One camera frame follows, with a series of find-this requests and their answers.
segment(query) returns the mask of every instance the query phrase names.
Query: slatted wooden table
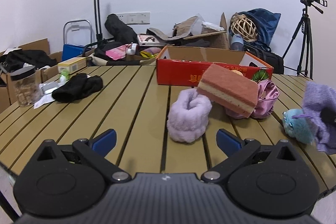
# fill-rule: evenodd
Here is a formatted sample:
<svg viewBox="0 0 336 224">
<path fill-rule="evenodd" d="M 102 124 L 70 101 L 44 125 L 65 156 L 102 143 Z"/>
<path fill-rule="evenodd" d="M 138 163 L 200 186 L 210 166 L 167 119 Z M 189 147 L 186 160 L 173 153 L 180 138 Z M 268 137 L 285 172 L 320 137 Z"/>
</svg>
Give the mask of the slatted wooden table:
<svg viewBox="0 0 336 224">
<path fill-rule="evenodd" d="M 184 144 L 169 138 L 166 119 L 179 92 L 190 87 L 157 85 L 155 66 L 89 67 L 82 72 L 101 76 L 104 88 L 74 103 L 53 102 L 37 109 L 21 108 L 15 103 L 0 114 L 0 162 L 8 170 L 20 174 L 45 139 L 70 144 L 113 128 L 117 145 L 106 159 L 131 175 L 195 172 L 200 176 L 227 158 L 216 145 L 220 128 L 241 139 L 255 138 L 268 145 L 288 139 L 281 125 L 282 113 L 300 108 L 308 80 L 274 75 L 272 80 L 280 96 L 273 115 L 263 120 L 233 120 L 214 104 L 206 133 L 194 143 Z M 318 152 L 313 145 L 292 139 L 290 142 L 315 174 L 321 196 L 332 192 L 336 185 L 336 156 Z"/>
</svg>

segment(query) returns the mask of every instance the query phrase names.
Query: purple fabric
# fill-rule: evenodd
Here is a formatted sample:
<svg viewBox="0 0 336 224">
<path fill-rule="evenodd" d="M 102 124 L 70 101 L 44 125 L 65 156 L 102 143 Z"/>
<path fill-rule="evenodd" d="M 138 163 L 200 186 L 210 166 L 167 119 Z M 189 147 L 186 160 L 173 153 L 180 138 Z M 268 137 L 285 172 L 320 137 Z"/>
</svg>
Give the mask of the purple fabric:
<svg viewBox="0 0 336 224">
<path fill-rule="evenodd" d="M 327 85 L 307 81 L 302 109 L 312 117 L 308 124 L 315 136 L 316 148 L 318 151 L 336 154 L 336 128 L 323 123 L 320 118 L 321 110 L 325 107 L 336 111 L 336 91 Z"/>
<path fill-rule="evenodd" d="M 211 108 L 209 98 L 198 94 L 196 89 L 182 90 L 169 110 L 169 136 L 177 142 L 197 140 L 205 132 Z"/>
<path fill-rule="evenodd" d="M 293 119 L 298 119 L 298 118 L 312 118 L 312 116 L 308 115 L 308 114 L 300 114 L 300 115 L 293 115 L 292 116 Z"/>
<path fill-rule="evenodd" d="M 251 117 L 257 119 L 266 118 L 273 112 L 273 105 L 279 97 L 279 91 L 277 86 L 271 80 L 263 80 L 258 83 L 258 103 L 253 110 Z M 225 109 L 226 114 L 235 119 L 244 118 L 232 110 Z"/>
</svg>

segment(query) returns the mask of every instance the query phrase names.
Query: pink satin scrunchie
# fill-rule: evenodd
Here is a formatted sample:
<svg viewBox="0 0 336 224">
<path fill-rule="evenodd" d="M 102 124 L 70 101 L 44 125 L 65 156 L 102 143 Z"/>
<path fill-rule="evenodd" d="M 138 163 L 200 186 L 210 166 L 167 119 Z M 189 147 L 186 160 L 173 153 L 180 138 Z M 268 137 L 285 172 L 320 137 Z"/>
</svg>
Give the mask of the pink satin scrunchie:
<svg viewBox="0 0 336 224">
<path fill-rule="evenodd" d="M 279 97 L 277 86 L 271 80 L 263 80 L 258 83 L 258 103 L 253 110 L 251 117 L 257 119 L 266 118 L 273 112 L 273 105 Z M 232 110 L 225 109 L 226 114 L 235 119 L 244 118 L 242 115 L 233 112 Z"/>
</svg>

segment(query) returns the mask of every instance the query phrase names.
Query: green fruit print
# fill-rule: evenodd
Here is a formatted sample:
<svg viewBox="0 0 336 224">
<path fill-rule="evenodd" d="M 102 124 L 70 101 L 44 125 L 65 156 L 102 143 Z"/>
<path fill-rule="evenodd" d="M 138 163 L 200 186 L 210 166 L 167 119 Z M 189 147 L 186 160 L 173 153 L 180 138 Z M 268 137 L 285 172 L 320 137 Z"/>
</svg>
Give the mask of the green fruit print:
<svg viewBox="0 0 336 224">
<path fill-rule="evenodd" d="M 269 75 L 267 71 L 264 69 L 261 69 L 253 75 L 252 81 L 259 83 L 260 81 L 266 80 L 268 78 L 269 78 Z"/>
</svg>

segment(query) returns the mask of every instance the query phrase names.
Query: wicker ball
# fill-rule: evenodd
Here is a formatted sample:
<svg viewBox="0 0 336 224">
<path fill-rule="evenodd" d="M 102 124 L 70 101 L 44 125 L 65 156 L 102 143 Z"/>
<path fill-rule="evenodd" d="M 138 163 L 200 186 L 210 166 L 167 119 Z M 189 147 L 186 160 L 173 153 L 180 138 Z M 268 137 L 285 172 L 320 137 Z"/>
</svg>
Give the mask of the wicker ball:
<svg viewBox="0 0 336 224">
<path fill-rule="evenodd" d="M 241 35 L 246 42 L 257 40 L 257 27 L 246 15 L 234 14 L 230 20 L 230 28 L 233 33 Z"/>
</svg>

